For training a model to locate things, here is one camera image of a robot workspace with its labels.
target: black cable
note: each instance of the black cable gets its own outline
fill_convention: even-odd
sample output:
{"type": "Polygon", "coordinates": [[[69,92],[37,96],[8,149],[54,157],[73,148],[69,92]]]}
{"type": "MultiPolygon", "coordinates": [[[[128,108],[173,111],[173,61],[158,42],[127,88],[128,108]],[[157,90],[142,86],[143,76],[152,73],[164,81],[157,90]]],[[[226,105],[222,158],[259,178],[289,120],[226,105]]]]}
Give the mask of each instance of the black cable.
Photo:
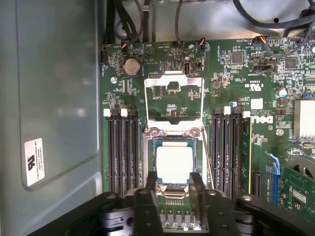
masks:
{"type": "Polygon", "coordinates": [[[127,39],[128,40],[131,40],[133,38],[132,34],[131,34],[131,31],[129,29],[129,25],[126,21],[126,10],[123,6],[123,3],[121,0],[115,0],[115,6],[116,6],[116,9],[117,9],[117,13],[119,15],[119,18],[123,24],[123,27],[124,27],[124,30],[127,34],[127,39]]]}
{"type": "Polygon", "coordinates": [[[194,51],[197,48],[200,48],[201,44],[196,44],[195,46],[193,46],[192,48],[185,48],[182,44],[182,41],[179,38],[179,32],[178,32],[178,21],[179,21],[179,13],[181,12],[181,7],[183,5],[183,0],[179,0],[178,1],[178,5],[176,8],[176,14],[175,14],[175,36],[176,36],[176,40],[178,42],[178,44],[180,45],[181,49],[183,51],[194,51]]]}
{"type": "Polygon", "coordinates": [[[114,1],[108,0],[106,11],[105,44],[112,44],[115,42],[114,21],[115,21],[114,1]]]}
{"type": "Polygon", "coordinates": [[[305,16],[303,18],[295,19],[292,21],[286,21],[286,22],[280,22],[280,23],[262,23],[257,20],[255,20],[253,17],[251,17],[246,10],[243,8],[243,6],[240,3],[240,0],[233,0],[233,3],[238,10],[238,12],[251,24],[254,26],[260,27],[260,28],[267,28],[267,29],[285,29],[285,28],[291,28],[296,26],[305,25],[308,23],[311,23],[315,21],[315,15],[309,15],[305,16]]]}
{"type": "Polygon", "coordinates": [[[132,38],[134,38],[137,35],[136,26],[134,25],[132,18],[129,16],[128,12],[126,11],[122,1],[121,1],[121,6],[122,6],[124,19],[130,27],[132,38]]]}
{"type": "MultiPolygon", "coordinates": [[[[150,0],[144,1],[145,6],[150,5],[150,0]]],[[[143,12],[143,35],[142,35],[142,42],[146,43],[149,42],[149,12],[143,12]]]]}
{"type": "Polygon", "coordinates": [[[291,52],[289,53],[285,53],[285,54],[275,54],[269,47],[268,43],[264,43],[264,47],[265,49],[267,50],[267,52],[274,58],[285,58],[285,57],[288,57],[288,56],[291,56],[292,54],[294,54],[295,52],[297,52],[299,49],[301,49],[301,47],[307,42],[307,40],[309,39],[310,37],[310,34],[313,30],[313,26],[314,26],[314,23],[315,22],[312,22],[302,40],[302,42],[296,47],[294,48],[291,52]]]}

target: cpu socket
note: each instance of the cpu socket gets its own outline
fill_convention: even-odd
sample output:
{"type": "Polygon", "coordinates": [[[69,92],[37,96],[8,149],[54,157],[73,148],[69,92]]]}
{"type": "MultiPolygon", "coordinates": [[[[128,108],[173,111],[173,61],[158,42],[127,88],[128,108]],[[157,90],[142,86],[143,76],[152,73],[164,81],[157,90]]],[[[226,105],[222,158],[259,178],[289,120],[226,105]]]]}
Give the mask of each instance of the cpu socket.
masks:
{"type": "Polygon", "coordinates": [[[208,140],[203,119],[204,79],[188,78],[181,71],[166,71],[158,79],[145,79],[147,125],[143,133],[143,179],[148,171],[157,172],[156,195],[172,199],[188,197],[190,172],[200,173],[208,182],[205,140],[208,140]],[[167,87],[177,82],[176,92],[183,86],[198,86],[200,94],[200,118],[179,118],[178,123],[150,118],[146,89],[167,87]]]}

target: capacitor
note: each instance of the capacitor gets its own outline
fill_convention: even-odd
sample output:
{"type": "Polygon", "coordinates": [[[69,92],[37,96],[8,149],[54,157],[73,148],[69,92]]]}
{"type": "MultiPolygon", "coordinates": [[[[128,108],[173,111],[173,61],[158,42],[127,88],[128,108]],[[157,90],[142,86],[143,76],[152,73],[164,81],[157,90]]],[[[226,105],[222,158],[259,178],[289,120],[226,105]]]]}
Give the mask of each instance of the capacitor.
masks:
{"type": "Polygon", "coordinates": [[[231,101],[231,102],[229,103],[229,106],[230,106],[230,107],[236,107],[236,106],[237,106],[237,102],[231,101]]]}
{"type": "Polygon", "coordinates": [[[287,96],[287,92],[285,90],[285,88],[279,89],[276,91],[276,97],[277,98],[284,98],[287,96]]]}

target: ram slot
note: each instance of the ram slot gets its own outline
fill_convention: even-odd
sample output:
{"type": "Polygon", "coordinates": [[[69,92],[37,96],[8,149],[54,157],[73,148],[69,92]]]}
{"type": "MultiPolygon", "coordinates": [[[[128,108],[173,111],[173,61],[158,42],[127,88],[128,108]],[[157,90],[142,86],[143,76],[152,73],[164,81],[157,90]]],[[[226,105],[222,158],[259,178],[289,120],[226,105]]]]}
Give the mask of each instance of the ram slot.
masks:
{"type": "Polygon", "coordinates": [[[119,120],[119,116],[111,116],[109,130],[111,191],[115,193],[119,192],[119,120]]]}
{"type": "Polygon", "coordinates": [[[240,177],[240,120],[241,114],[231,114],[230,117],[230,176],[229,176],[229,194],[228,198],[235,200],[239,194],[240,177]]]}
{"type": "Polygon", "coordinates": [[[212,119],[212,175],[215,189],[220,190],[221,172],[220,172],[220,133],[221,118],[220,114],[213,114],[212,119]]]}
{"type": "Polygon", "coordinates": [[[221,191],[229,195],[231,183],[229,182],[229,126],[230,117],[225,115],[221,122],[221,144],[220,144],[220,172],[221,172],[221,191]]]}
{"type": "Polygon", "coordinates": [[[129,149],[129,168],[130,168],[130,172],[129,172],[129,184],[130,184],[130,188],[135,188],[136,184],[135,184],[135,170],[136,170],[136,166],[135,166],[135,155],[134,155],[134,146],[135,146],[135,137],[134,137],[134,133],[135,133],[135,122],[134,122],[134,116],[130,116],[130,122],[129,122],[129,126],[130,126],[130,134],[129,134],[129,143],[130,143],[130,149],[129,149]]]}
{"type": "Polygon", "coordinates": [[[120,195],[124,197],[127,192],[126,187],[126,156],[127,156],[127,149],[126,149],[126,130],[128,121],[127,118],[123,117],[120,120],[120,156],[119,156],[119,187],[120,187],[120,195]]]}
{"type": "Polygon", "coordinates": [[[141,163],[140,163],[140,141],[141,141],[141,128],[140,128],[140,121],[139,121],[139,117],[138,114],[137,116],[134,117],[133,120],[133,124],[134,124],[134,182],[135,182],[135,186],[136,188],[142,187],[142,175],[140,172],[141,169],[141,163]]]}

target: connector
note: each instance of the connector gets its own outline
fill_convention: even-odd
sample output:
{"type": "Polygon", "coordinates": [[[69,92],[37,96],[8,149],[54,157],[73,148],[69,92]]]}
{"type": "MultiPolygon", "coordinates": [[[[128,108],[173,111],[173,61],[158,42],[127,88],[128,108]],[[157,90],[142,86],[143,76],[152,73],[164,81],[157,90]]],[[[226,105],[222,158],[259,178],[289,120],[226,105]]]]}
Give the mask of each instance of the connector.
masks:
{"type": "Polygon", "coordinates": [[[252,46],[261,46],[264,44],[261,38],[269,38],[269,35],[261,35],[261,36],[256,36],[255,38],[252,39],[252,46]]]}

